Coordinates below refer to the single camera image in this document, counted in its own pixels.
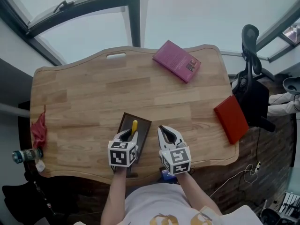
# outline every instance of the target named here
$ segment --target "gray pipe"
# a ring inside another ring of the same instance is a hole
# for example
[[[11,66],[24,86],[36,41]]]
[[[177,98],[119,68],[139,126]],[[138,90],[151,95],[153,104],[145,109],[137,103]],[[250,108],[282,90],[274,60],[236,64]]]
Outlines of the gray pipe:
[[[0,103],[0,112],[9,113],[15,116],[29,118],[30,112],[25,109],[9,106],[3,103]]]

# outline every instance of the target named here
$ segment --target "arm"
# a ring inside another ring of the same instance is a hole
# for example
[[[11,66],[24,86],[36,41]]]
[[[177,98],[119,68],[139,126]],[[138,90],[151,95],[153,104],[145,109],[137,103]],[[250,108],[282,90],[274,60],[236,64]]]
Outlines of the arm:
[[[218,215],[222,215],[215,202],[199,187],[191,175],[184,172],[178,174],[176,177],[192,208],[200,211],[204,206],[207,206]]]
[[[102,212],[101,225],[117,225],[125,217],[126,167],[118,167],[113,175],[108,198]]]

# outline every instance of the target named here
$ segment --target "white wire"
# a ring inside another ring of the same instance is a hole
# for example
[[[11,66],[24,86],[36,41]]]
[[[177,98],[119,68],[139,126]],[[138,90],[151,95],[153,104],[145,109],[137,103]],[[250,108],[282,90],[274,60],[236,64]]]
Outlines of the white wire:
[[[210,195],[210,197],[213,196],[213,195],[214,195],[214,194],[215,194],[222,186],[224,186],[230,179],[236,177],[237,175],[239,175],[239,174],[242,173],[242,172],[245,172],[245,173],[244,173],[244,181],[245,181],[246,183],[249,183],[249,184],[254,183],[254,182],[257,180],[257,178],[258,178],[258,174],[257,174],[255,171],[253,171],[252,169],[253,169],[253,165],[252,165],[252,164],[249,164],[249,165],[246,167],[245,170],[238,172],[238,173],[235,174],[233,177],[229,178],[225,183],[223,183],[216,191],[214,191],[214,192]],[[246,172],[250,172],[250,176],[253,176],[253,175],[255,174],[255,175],[256,175],[256,179],[255,179],[254,181],[252,181],[252,182],[246,181]]]

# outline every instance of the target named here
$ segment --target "dark floor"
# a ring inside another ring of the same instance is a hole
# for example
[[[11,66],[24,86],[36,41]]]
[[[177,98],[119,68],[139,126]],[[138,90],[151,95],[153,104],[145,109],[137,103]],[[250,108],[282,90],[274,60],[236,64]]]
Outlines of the dark floor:
[[[260,81],[270,89],[270,94],[284,92],[281,82],[276,84],[266,79]],[[212,196],[223,214],[230,213],[244,204],[258,212],[259,206],[263,206],[264,199],[268,199],[268,205],[271,205],[274,200],[280,204],[283,198],[289,167],[293,159],[294,123],[292,116],[269,118],[269,120],[275,123],[276,131],[270,133],[261,130],[257,156],[262,166],[258,179],[253,184],[247,184],[243,179],[244,173],[241,173],[229,180]],[[194,179],[208,195],[211,195],[227,179],[244,170],[248,164],[256,166],[255,151],[258,133],[259,129],[253,127],[242,137],[239,159],[235,163],[228,166],[204,167],[195,171]],[[82,221],[87,225],[98,225],[109,185],[76,177],[54,179],[69,186],[78,199],[80,212],[70,215],[68,224]]]

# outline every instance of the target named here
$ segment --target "yellow handle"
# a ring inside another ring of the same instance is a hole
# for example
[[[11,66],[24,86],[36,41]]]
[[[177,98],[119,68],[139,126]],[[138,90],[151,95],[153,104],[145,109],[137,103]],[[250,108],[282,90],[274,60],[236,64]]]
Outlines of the yellow handle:
[[[137,130],[137,120],[134,120],[132,123],[131,135],[135,133],[136,130]]]

